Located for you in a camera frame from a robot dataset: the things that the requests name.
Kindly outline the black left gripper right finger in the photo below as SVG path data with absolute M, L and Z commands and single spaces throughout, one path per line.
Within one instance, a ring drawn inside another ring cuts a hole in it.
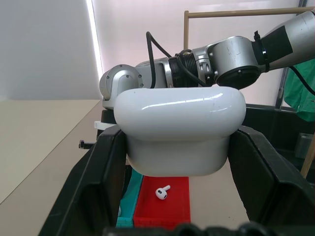
M 240 127 L 230 137 L 228 160 L 252 223 L 269 235 L 315 234 L 315 189 L 262 133 Z

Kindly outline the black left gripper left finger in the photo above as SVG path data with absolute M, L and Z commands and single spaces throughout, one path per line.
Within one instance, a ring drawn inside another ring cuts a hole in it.
M 114 227 L 122 196 L 126 136 L 104 130 L 72 168 L 40 231 L 42 236 L 100 236 Z

